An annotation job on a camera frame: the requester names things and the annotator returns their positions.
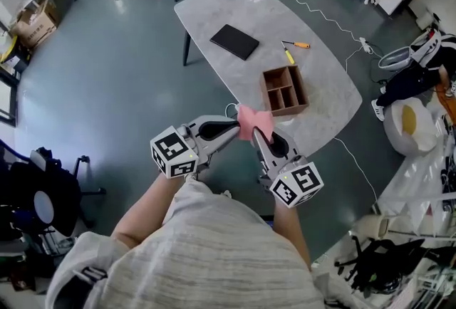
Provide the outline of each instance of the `brown wooden organizer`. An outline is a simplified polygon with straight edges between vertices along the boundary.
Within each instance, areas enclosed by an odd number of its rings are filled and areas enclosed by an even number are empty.
[[[266,108],[274,117],[298,114],[309,105],[298,66],[264,71],[260,84]]]

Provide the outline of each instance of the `orange screwdriver handle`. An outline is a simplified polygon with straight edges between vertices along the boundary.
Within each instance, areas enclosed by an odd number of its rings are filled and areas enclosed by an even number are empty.
[[[301,42],[295,42],[294,45],[295,45],[296,47],[301,47],[301,48],[310,48],[310,47],[311,47],[310,44],[308,44],[308,43],[301,43]]]

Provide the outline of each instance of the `yellow cushion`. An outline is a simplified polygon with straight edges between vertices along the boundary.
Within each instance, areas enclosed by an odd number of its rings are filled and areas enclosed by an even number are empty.
[[[402,131],[412,135],[416,130],[416,114],[413,109],[404,105],[402,109]]]

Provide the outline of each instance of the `pink cloth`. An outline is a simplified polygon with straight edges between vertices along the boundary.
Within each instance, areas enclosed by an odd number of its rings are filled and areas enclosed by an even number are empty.
[[[239,139],[251,141],[254,127],[258,127],[268,141],[271,140],[272,131],[274,130],[274,118],[271,112],[257,112],[246,105],[239,106],[237,121],[241,126]]]

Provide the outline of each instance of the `gray floor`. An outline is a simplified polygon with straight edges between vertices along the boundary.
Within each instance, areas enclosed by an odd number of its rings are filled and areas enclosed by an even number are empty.
[[[281,0],[328,45],[342,64],[358,48],[305,6]],[[418,34],[407,14],[388,18],[360,0],[307,0],[338,19],[383,51],[407,45]],[[46,146],[71,168],[89,155],[91,168],[81,170],[82,185],[108,190],[104,199],[85,198],[83,206],[98,220],[96,231],[108,234],[126,209],[157,175],[149,140],[169,125],[202,114],[222,114],[234,98],[198,50],[182,67],[184,29],[173,0],[78,0],[66,12],[55,34],[37,50],[19,91],[16,147],[22,153]],[[363,96],[355,117],[339,134],[356,156],[377,194],[389,182],[401,156],[388,143],[370,107],[378,85],[370,80],[369,61],[357,53],[348,72]],[[374,78],[383,78],[373,68]],[[355,163],[333,140],[309,158],[325,187],[300,206],[311,255],[318,257],[368,212],[373,193]],[[230,188],[260,214],[271,213],[271,197],[255,183],[257,161],[248,143],[235,142],[213,159],[205,181],[214,190]]]

